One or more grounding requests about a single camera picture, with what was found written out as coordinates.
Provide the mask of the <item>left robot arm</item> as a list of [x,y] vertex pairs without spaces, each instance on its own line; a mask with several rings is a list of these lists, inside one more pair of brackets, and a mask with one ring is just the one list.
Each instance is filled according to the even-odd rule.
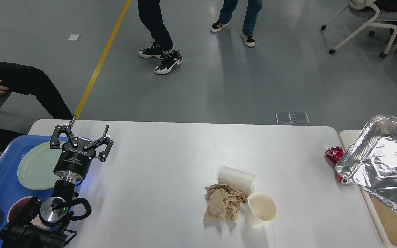
[[80,198],[76,187],[86,178],[93,159],[105,162],[114,141],[106,125],[102,136],[96,140],[76,137],[72,126],[57,125],[49,147],[61,150],[54,168],[59,179],[54,184],[50,198],[40,201],[32,197],[27,204],[0,231],[2,248],[63,248],[77,235],[67,227],[92,213],[89,202]]

